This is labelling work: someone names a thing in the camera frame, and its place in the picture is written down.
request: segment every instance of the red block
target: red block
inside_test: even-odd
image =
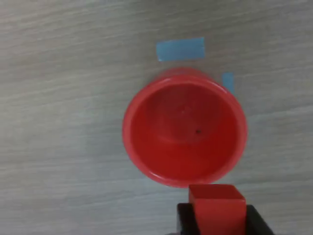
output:
[[[233,185],[190,185],[201,235],[245,235],[246,200]]]

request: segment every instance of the cup rim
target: cup rim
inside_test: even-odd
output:
[[[208,173],[207,175],[197,179],[197,180],[180,180],[180,179],[169,179],[157,174],[154,174],[141,160],[140,156],[137,154],[134,149],[132,143],[132,121],[133,118],[140,107],[140,105],[150,96],[155,94],[156,92],[168,88],[171,86],[189,84],[194,86],[199,86],[205,89],[208,89],[218,95],[225,103],[229,105],[231,108],[235,119],[237,120],[238,125],[238,143],[236,145],[235,151],[233,155],[228,159],[224,166],[218,169],[214,173]],[[229,92],[226,88],[219,85],[215,81],[213,81],[206,74],[203,75],[192,75],[192,74],[170,74],[169,76],[160,76],[157,80],[151,82],[146,87],[141,89],[131,100],[123,119],[123,127],[122,127],[122,138],[124,142],[124,146],[126,152],[129,155],[131,161],[137,166],[137,168],[148,176],[150,179],[172,187],[178,188],[187,188],[190,184],[208,184],[212,183],[224,175],[226,175],[239,161],[241,158],[243,151],[246,146],[247,140],[247,123],[244,112],[237,101],[237,99],[233,96],[231,92]]]

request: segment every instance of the red plastic cup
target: red plastic cup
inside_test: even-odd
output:
[[[130,159],[146,176],[173,187],[223,177],[240,159],[246,139],[236,98],[191,68],[159,75],[132,99],[123,120]]]

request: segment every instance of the blue tape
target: blue tape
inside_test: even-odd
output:
[[[222,74],[223,86],[234,94],[234,75],[232,72],[225,72]]]
[[[159,61],[196,60],[205,57],[204,38],[170,40],[156,45]]]

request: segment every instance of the red cup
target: red cup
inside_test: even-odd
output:
[[[240,159],[246,139],[236,98],[191,68],[159,75],[132,99],[123,120],[130,159],[146,176],[173,187],[223,177]]]

